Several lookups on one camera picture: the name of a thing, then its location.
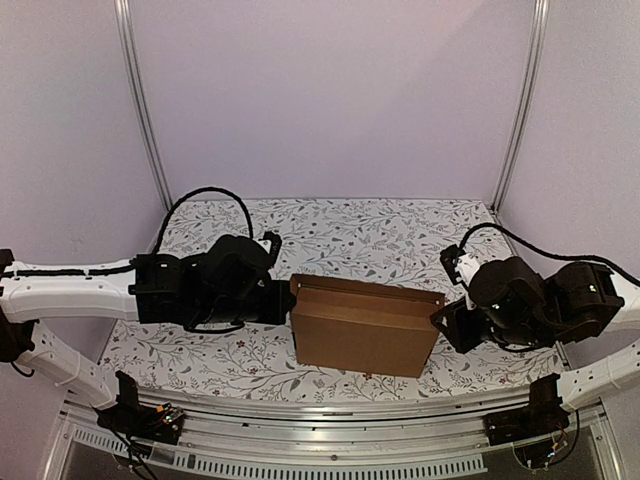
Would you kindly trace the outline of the brown cardboard box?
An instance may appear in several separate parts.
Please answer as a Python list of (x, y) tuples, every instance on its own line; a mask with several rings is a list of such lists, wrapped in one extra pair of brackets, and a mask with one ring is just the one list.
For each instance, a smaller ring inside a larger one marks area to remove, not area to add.
[(439, 336), (442, 293), (297, 274), (290, 313), (299, 364), (418, 378)]

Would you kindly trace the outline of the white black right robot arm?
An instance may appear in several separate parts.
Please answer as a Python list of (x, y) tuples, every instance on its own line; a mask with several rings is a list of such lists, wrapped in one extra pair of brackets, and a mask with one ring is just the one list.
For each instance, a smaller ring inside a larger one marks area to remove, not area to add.
[[(522, 258), (479, 264), (463, 255), (445, 263), (462, 299), (432, 314), (432, 325), (454, 350), (490, 342), (510, 353), (578, 343), (608, 328), (639, 325), (639, 283), (601, 260), (573, 261), (543, 278)], [(537, 436), (555, 420), (592, 400), (639, 383), (639, 342), (587, 366), (548, 375), (529, 387), (517, 427)]]

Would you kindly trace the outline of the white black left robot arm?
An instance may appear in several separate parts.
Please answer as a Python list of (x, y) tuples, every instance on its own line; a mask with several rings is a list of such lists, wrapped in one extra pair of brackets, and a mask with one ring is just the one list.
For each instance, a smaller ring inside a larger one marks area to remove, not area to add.
[(178, 258), (141, 254), (95, 266), (40, 266), (1, 252), (1, 360), (49, 376), (107, 411), (128, 434), (148, 426), (137, 384), (101, 373), (44, 322), (106, 318), (173, 324), (189, 333), (227, 334), (248, 323), (282, 325), (296, 304), (288, 282), (270, 275), (281, 240), (224, 235), (208, 251)]

